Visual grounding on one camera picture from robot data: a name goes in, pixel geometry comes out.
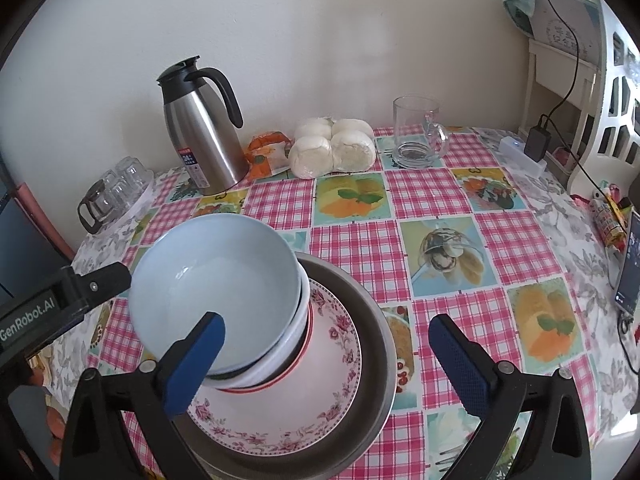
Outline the checkered picture tablecloth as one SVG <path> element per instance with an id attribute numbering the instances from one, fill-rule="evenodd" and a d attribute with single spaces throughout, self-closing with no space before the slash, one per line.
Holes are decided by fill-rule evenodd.
<path id="1" fill-rule="evenodd" d="M 495 359 L 529 373 L 567 366 L 592 445 L 592 474 L 613 478 L 638 442 L 617 425 L 638 394 L 639 332 L 620 334 L 614 276 L 586 205 L 551 174 L 523 174 L 498 151 L 498 130 L 457 129 L 434 167 L 397 168 L 388 130 L 358 176 L 292 174 L 205 197 L 181 169 L 159 174 L 145 216 L 89 236 L 74 269 L 135 264 L 166 231 L 200 214 L 240 212 L 297 250 L 332 262 L 381 306 L 397 349 L 393 415 L 349 479 L 438 479 L 476 427 L 428 346 L 447 313 Z"/>

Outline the large stainless steel pan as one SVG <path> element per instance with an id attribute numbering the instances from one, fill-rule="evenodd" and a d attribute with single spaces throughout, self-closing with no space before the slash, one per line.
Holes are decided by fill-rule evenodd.
<path id="1" fill-rule="evenodd" d="M 384 314 L 366 289 L 347 272 L 299 252 L 308 275 L 333 292 L 355 322 L 363 353 L 356 398 L 337 428 L 319 443 L 283 457 L 250 457 L 206 437 L 189 416 L 175 427 L 208 474 L 221 479 L 329 479 L 352 466 L 383 433 L 395 395 L 396 351 Z"/>

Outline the light blue bowl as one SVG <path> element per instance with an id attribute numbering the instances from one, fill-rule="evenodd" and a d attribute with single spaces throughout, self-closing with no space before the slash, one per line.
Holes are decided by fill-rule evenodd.
<path id="1" fill-rule="evenodd" d="M 242 214 L 206 214 L 161 236 L 134 267 L 128 310 L 160 358 L 207 312 L 224 320 L 210 374 L 242 370 L 284 335 L 300 303 L 296 255 L 271 226 Z"/>

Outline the clear glass mug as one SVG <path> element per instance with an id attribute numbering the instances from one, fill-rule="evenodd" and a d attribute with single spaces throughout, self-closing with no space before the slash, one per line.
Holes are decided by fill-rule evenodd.
<path id="1" fill-rule="evenodd" d="M 393 102 L 392 159 L 400 168 L 435 167 L 449 148 L 450 132 L 437 121 L 439 104 L 424 96 L 398 96 Z"/>

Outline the white power strip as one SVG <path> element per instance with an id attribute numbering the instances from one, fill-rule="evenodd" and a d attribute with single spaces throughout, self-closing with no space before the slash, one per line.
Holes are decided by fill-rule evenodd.
<path id="1" fill-rule="evenodd" d="M 499 142 L 499 153 L 506 160 L 533 178 L 541 177 L 547 169 L 547 162 L 544 159 L 536 162 L 524 153 L 524 148 L 525 144 L 512 136 L 504 136 Z"/>

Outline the small white square bowl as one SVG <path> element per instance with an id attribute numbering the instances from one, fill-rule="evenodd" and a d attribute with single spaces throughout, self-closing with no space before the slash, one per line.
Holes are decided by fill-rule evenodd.
<path id="1" fill-rule="evenodd" d="M 310 284 L 308 275 L 301 264 L 298 265 L 298 275 L 300 279 L 300 286 L 302 286 L 302 289 L 300 290 L 299 302 L 294 314 L 294 318 L 292 318 L 290 325 L 285 329 L 278 342 L 264 356 L 262 356 L 262 358 L 264 358 L 265 356 L 277 356 L 278 354 L 282 354 L 283 344 L 293 338 L 293 334 L 296 332 L 296 330 L 304 327 L 305 309 L 306 305 L 309 304 L 310 299 Z M 221 376 L 215 375 L 208 375 L 206 377 L 214 378 L 217 380 L 232 379 L 233 377 L 238 377 L 239 374 L 250 370 L 256 363 L 259 362 L 260 359 L 258 359 L 253 364 L 250 364 L 250 366 L 243 368 L 239 372 L 233 372 L 229 378 L 222 378 Z"/>

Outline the smartphone with dark screen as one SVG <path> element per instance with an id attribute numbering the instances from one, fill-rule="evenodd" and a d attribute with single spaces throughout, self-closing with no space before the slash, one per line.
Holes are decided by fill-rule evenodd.
<path id="1" fill-rule="evenodd" d="M 614 300 L 620 310 L 630 316 L 634 316 L 639 304 L 639 271 L 639 214 L 638 211 L 633 210 L 630 215 L 622 268 L 620 269 L 620 274 L 618 274 L 614 295 Z"/>

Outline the white wooden shelf unit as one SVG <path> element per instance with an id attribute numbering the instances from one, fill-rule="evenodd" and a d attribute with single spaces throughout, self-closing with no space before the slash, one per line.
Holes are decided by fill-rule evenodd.
<path id="1" fill-rule="evenodd" d="M 639 50 L 602 0 L 536 0 L 518 131 L 543 124 L 546 161 L 570 194 L 626 193 L 639 175 Z"/>

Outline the teal cloth on shelf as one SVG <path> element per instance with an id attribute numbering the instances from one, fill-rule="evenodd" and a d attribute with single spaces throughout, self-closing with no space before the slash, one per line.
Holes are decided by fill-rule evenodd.
<path id="1" fill-rule="evenodd" d="M 513 24 L 529 38 L 534 36 L 530 19 L 535 13 L 535 3 L 536 0 L 502 0 Z"/>

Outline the colourful candy tube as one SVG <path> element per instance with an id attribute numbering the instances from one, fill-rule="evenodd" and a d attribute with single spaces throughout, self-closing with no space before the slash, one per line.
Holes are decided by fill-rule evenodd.
<path id="1" fill-rule="evenodd" d="M 600 193 L 593 196 L 589 209 L 604 246 L 623 252 L 626 249 L 627 233 L 605 196 Z"/>

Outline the floral rimmed white plate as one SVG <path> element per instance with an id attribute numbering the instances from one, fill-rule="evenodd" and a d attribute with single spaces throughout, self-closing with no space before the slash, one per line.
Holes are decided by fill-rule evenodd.
<path id="1" fill-rule="evenodd" d="M 345 417 L 362 375 L 355 322 L 326 286 L 310 282 L 310 331 L 292 365 L 265 385 L 201 386 L 188 408 L 209 439 L 241 454 L 276 457 L 309 448 Z"/>

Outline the stainless steel thermos jug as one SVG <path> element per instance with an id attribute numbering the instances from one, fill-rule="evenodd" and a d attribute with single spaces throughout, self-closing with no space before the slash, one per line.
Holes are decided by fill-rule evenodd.
<path id="1" fill-rule="evenodd" d="M 169 139 L 183 167 L 204 195 L 233 188 L 250 166 L 238 137 L 243 116 L 227 77 L 196 66 L 191 56 L 157 78 Z"/>

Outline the bag of white buns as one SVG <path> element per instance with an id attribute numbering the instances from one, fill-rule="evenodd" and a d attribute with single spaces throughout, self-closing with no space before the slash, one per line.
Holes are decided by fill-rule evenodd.
<path id="1" fill-rule="evenodd" d="M 375 163 L 373 128 L 356 118 L 309 118 L 294 131 L 288 152 L 290 170 L 304 180 L 317 179 L 331 172 L 363 172 Z"/>

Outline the strawberry pattern white bowl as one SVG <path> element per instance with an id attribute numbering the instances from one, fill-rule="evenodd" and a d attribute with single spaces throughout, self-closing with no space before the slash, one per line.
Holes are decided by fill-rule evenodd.
<path id="1" fill-rule="evenodd" d="M 283 377 L 294 370 L 307 351 L 312 335 L 312 324 L 314 324 L 314 315 L 311 304 L 307 304 L 304 327 L 296 330 L 293 338 L 283 344 L 282 354 L 265 356 L 250 370 L 232 379 L 217 380 L 206 377 L 202 386 L 220 391 L 250 392 L 259 391 L 280 382 Z"/>

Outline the orange snack packet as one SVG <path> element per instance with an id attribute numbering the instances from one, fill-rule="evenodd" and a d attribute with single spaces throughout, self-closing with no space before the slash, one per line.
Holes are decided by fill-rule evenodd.
<path id="1" fill-rule="evenodd" d="M 245 158 L 250 165 L 247 180 L 269 178 L 289 170 L 288 153 L 292 145 L 292 140 L 278 130 L 253 136 L 245 150 Z"/>

